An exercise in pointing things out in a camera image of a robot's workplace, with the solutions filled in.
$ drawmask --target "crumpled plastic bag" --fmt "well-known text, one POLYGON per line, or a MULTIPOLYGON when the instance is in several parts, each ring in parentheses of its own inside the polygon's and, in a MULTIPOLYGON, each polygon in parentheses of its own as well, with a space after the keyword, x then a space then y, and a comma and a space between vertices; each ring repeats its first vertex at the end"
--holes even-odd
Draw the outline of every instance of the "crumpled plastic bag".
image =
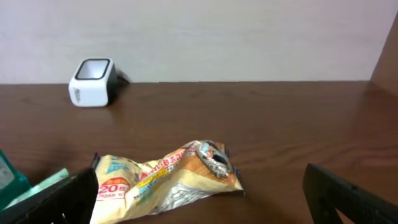
POLYGON ((228 150, 192 141, 165 157, 140 164, 117 156, 94 161, 99 183, 91 224, 155 215, 220 192, 243 190, 228 150))

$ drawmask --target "white wall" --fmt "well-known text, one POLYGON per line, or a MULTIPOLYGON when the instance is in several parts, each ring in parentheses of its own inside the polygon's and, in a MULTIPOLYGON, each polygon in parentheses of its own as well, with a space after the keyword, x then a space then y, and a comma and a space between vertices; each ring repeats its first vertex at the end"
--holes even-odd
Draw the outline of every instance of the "white wall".
POLYGON ((0 0, 0 83, 369 80, 396 0, 0 0))

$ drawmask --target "plastic bag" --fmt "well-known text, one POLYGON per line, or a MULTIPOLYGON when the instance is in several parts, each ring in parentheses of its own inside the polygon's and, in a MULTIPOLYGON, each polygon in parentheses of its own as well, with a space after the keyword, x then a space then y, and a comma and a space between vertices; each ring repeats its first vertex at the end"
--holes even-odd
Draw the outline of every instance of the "plastic bag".
POLYGON ((91 224, 155 215, 220 192, 243 190, 225 146, 192 141, 143 164, 116 156, 95 162, 99 190, 91 224))

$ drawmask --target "snack bag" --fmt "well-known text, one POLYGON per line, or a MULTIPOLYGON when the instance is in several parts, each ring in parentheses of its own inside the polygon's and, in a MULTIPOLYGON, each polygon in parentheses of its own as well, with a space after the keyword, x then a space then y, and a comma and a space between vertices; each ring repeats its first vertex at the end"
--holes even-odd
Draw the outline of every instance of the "snack bag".
POLYGON ((91 224, 155 215, 220 192, 243 190, 225 146, 192 141, 163 159, 143 164, 103 156, 96 161, 99 188, 91 224))

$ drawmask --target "dark brown tabletop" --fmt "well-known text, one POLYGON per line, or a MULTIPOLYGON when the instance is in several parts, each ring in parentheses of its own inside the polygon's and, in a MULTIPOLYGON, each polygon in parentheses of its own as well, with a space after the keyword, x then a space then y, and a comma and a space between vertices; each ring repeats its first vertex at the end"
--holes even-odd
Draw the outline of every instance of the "dark brown tabletop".
POLYGON ((0 149, 33 184, 95 152, 144 162, 194 139, 230 148, 245 197, 134 223, 311 223, 309 162, 398 202, 398 100, 367 82, 140 83, 104 108, 73 106, 67 85, 0 85, 0 105, 0 149))

